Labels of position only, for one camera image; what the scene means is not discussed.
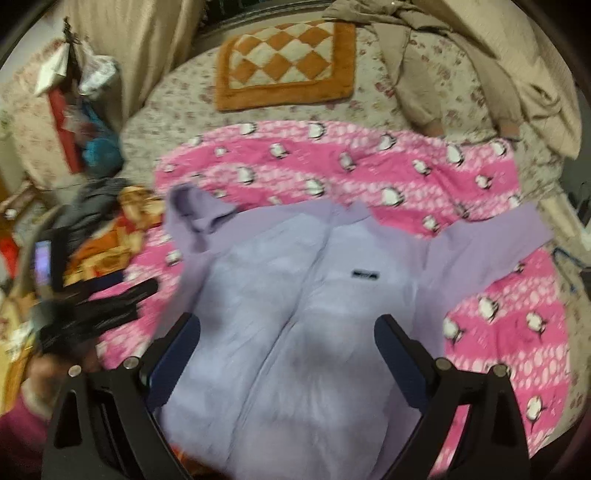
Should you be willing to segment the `left hand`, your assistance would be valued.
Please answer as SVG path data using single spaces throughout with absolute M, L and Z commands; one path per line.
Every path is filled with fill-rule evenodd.
M 75 366 L 79 366 L 83 372 L 101 369 L 94 350 L 77 361 L 53 354 L 34 356 L 27 366 L 26 379 L 20 388 L 27 408 L 42 419 L 49 420 L 60 389 L 68 378 L 69 371 Z

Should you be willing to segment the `magenta sleeve forearm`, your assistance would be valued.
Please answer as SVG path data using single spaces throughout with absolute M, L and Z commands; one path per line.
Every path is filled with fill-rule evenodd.
M 22 394 L 1 416 L 1 478 L 40 479 L 49 420 L 38 414 Z

